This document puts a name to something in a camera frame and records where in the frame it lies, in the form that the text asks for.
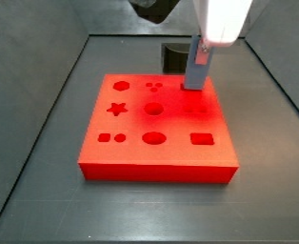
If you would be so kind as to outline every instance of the small circular hole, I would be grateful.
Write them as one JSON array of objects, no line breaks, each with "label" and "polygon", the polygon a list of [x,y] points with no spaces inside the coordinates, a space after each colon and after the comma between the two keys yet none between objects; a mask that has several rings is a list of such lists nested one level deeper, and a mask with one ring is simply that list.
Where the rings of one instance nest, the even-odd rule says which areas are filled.
[{"label": "small circular hole", "polygon": [[158,145],[165,142],[166,136],[159,132],[147,132],[143,134],[142,140],[150,145]]},{"label": "small circular hole", "polygon": [[143,106],[143,110],[149,115],[158,115],[161,112],[163,112],[163,107],[159,103],[147,103]]},{"label": "small circular hole", "polygon": [[122,133],[118,133],[115,136],[114,136],[114,140],[117,142],[122,142],[125,140],[125,135]]}]

